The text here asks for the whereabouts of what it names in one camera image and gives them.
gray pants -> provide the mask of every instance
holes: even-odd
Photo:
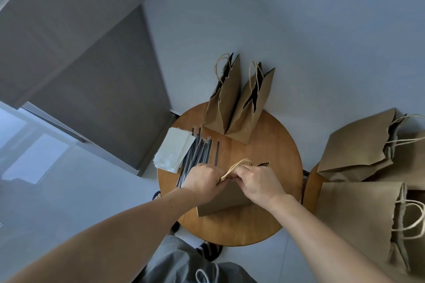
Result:
[[[220,283],[256,283],[237,264],[220,263],[218,268],[218,282]],[[167,235],[133,283],[196,282],[195,273],[198,269],[204,270],[210,282],[215,282],[217,269],[214,263],[204,259],[193,247],[180,238]]]

sandal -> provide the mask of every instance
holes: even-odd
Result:
[[[154,200],[154,199],[156,199],[156,198],[161,198],[161,197],[162,197],[162,195],[161,195],[161,191],[159,190],[159,191],[157,191],[157,192],[153,195],[152,200]],[[175,234],[175,233],[177,233],[177,231],[179,230],[179,228],[180,228],[180,223],[179,223],[178,221],[176,221],[176,222],[174,223],[174,225],[173,225],[173,226],[171,226],[171,232],[172,232],[173,234]]]
[[[201,244],[201,246],[197,247],[196,250],[204,259],[213,262],[217,259],[217,257],[220,256],[221,251],[223,250],[223,245],[213,244],[205,241]]]

hand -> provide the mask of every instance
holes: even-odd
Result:
[[[230,176],[250,200],[265,210],[270,211],[273,201],[286,195],[269,167],[240,166]]]
[[[196,196],[196,205],[206,204],[218,195],[228,181],[220,182],[225,172],[210,164],[199,163],[190,169],[182,188],[190,189]]]

person's right hand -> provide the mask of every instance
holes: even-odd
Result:
[[[250,200],[265,210],[270,210],[274,200],[286,195],[269,167],[240,166],[230,176]]]

round tabletop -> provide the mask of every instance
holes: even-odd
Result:
[[[208,103],[199,104],[179,117],[173,127],[191,131],[198,130],[204,122]],[[249,139],[249,144],[233,140],[207,128],[202,128],[201,138],[211,137],[209,162],[214,164],[217,141],[220,141],[217,166],[227,171],[234,163],[249,158],[254,165],[270,162],[286,193],[297,200],[301,196],[303,168],[297,146],[285,127],[271,114],[262,111]],[[179,173],[158,169],[158,182],[162,194],[176,188]],[[195,236],[215,244],[244,246],[258,243],[282,227],[266,210],[252,204],[221,210],[213,215],[198,217],[196,208],[178,220]]]
[[[307,178],[307,184],[305,184],[303,206],[311,212],[315,213],[316,203],[319,199],[320,191],[322,189],[322,184],[324,182],[329,182],[328,179],[319,175],[317,173],[317,164],[310,172],[309,177]]]

